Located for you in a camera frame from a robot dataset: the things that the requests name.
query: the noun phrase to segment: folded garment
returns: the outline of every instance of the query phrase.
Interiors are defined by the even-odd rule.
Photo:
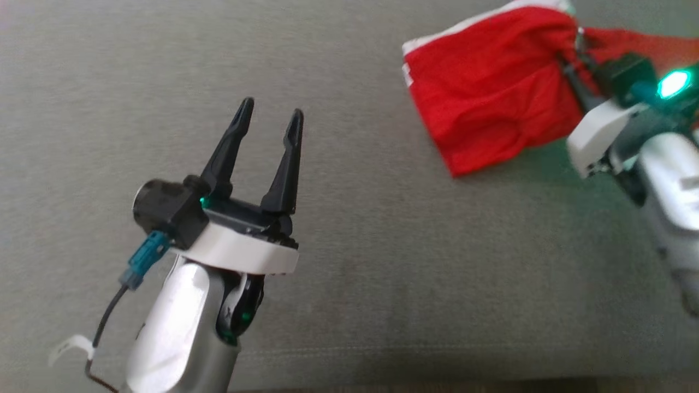
[[[578,25],[565,0],[516,0],[403,45],[415,105],[452,176],[515,157],[567,136],[582,119],[558,56],[578,66]],[[699,39],[620,29],[585,29],[592,57],[650,57],[658,74],[699,61]]]

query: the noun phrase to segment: white cloth tag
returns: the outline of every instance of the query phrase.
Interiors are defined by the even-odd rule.
[[[51,353],[48,355],[48,366],[53,367],[53,364],[56,363],[58,358],[71,348],[80,348],[81,350],[87,352],[87,360],[92,360],[92,357],[94,356],[92,342],[87,339],[87,337],[76,334],[75,336],[62,342],[60,345],[54,348],[53,351],[51,351]]]

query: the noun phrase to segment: gray fabric surface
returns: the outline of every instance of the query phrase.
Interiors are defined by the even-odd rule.
[[[235,195],[258,201],[306,112],[297,272],[268,281],[234,388],[696,370],[699,329],[614,184],[562,143],[449,178],[401,44],[487,0],[0,2],[0,390],[100,392],[81,354],[143,234],[146,180],[199,171],[257,98]],[[588,24],[695,36],[694,0],[579,1]],[[162,262],[96,358],[122,381]]]

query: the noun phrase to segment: glowing green light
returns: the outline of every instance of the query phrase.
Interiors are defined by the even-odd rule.
[[[687,71],[673,71],[664,77],[658,85],[658,94],[662,99],[668,99],[686,89],[691,82],[691,74]]]

